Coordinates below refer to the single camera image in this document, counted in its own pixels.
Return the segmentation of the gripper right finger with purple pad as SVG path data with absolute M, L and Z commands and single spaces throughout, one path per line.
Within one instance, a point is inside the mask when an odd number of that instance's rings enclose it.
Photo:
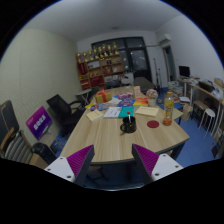
M 132 145 L 132 155 L 145 184 L 164 178 L 182 169 L 182 166 L 168 154 L 158 155 L 137 144 Z

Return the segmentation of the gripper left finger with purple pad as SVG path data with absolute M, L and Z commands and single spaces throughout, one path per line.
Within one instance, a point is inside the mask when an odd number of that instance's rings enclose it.
M 89 145 L 68 157 L 57 158 L 45 171 L 82 186 L 94 154 L 94 146 Z

